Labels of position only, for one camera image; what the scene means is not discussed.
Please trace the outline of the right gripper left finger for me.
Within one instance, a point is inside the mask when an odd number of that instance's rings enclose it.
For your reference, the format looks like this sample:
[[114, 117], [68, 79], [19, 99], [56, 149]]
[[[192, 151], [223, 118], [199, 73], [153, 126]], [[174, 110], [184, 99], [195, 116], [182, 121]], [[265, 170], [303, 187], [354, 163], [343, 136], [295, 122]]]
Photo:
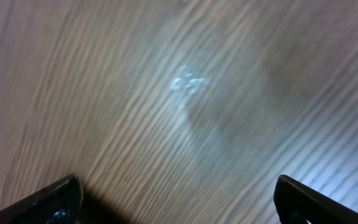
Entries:
[[0, 223], [75, 223], [82, 201], [80, 179], [70, 174], [1, 210]]

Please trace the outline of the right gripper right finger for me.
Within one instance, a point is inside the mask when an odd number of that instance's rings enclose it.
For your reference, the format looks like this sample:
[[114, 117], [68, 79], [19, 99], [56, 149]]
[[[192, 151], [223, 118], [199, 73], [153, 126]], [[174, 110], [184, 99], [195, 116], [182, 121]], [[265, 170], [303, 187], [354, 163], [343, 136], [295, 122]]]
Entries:
[[358, 223], [358, 213], [287, 175], [280, 175], [273, 201], [280, 223]]

